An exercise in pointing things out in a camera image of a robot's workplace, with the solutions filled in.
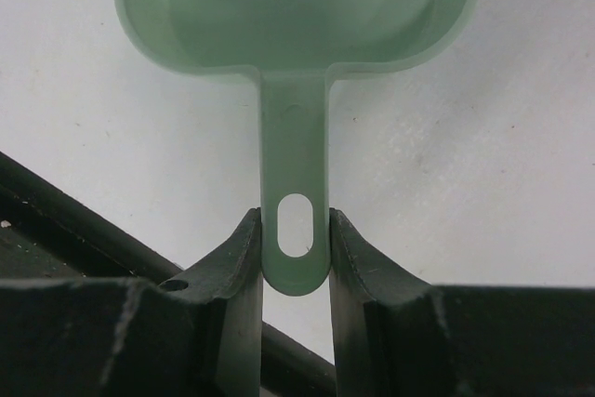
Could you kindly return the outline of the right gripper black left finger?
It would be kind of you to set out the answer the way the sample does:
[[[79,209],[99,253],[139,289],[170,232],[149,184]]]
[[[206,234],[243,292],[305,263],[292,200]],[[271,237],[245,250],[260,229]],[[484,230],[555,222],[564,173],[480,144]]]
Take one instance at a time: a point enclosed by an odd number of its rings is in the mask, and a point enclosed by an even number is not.
[[[261,216],[251,208],[231,236],[160,284],[192,318],[191,376],[217,396],[260,392]]]

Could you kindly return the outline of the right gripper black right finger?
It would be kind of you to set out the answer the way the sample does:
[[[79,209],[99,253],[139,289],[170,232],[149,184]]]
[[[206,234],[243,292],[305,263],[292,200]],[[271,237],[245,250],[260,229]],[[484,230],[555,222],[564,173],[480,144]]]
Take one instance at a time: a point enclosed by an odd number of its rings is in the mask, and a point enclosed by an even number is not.
[[[368,243],[330,210],[330,304],[338,396],[390,396],[396,365],[390,313],[430,285]]]

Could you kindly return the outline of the green dustpan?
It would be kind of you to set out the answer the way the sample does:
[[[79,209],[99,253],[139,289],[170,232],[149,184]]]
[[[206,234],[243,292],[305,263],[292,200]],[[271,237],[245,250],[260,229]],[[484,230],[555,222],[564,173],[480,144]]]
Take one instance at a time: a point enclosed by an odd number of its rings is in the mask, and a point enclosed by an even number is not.
[[[131,43],[175,73],[259,90],[261,269],[288,296],[331,267],[328,95],[340,79],[435,58],[477,0],[114,0]]]

